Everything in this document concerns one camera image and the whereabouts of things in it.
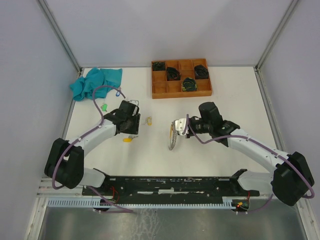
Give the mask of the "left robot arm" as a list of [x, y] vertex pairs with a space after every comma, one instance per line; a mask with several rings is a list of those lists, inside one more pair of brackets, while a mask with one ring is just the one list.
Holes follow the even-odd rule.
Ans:
[[86, 155], [102, 142], [118, 134], [138, 136], [140, 117], [137, 100], [123, 100], [117, 109], [102, 116], [91, 130], [71, 140], [56, 139], [51, 147], [44, 174], [62, 187], [91, 186], [99, 195], [111, 189], [107, 175], [97, 169], [85, 168]]

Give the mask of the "metal keyring organizer yellow handle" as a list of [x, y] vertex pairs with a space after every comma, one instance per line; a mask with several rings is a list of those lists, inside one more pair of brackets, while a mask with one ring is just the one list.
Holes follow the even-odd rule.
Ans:
[[174, 149], [174, 147], [176, 146], [177, 136], [178, 136], [178, 131], [176, 130], [176, 125], [175, 125], [175, 122], [173, 121], [170, 125], [170, 132], [169, 132], [168, 149], [170, 151], [172, 151]]

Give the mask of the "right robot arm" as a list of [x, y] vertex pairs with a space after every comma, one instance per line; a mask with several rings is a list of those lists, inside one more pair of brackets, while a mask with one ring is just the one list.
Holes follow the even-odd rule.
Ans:
[[198, 107], [200, 116], [186, 116], [178, 132], [187, 138], [208, 134], [209, 140], [200, 140], [203, 145], [217, 142], [238, 151], [262, 166], [265, 172], [244, 170], [229, 183], [236, 196], [246, 191], [258, 191], [276, 196], [282, 203], [293, 206], [301, 198], [315, 197], [315, 184], [304, 155], [289, 154], [265, 145], [243, 130], [238, 124], [223, 119], [214, 102], [204, 102]]

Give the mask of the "key with solid yellow tag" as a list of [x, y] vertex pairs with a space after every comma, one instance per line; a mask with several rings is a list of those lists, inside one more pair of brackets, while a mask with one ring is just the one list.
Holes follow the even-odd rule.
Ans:
[[138, 138], [138, 135], [129, 135], [128, 137], [125, 137], [123, 139], [124, 143], [131, 143], [133, 141], [133, 139]]

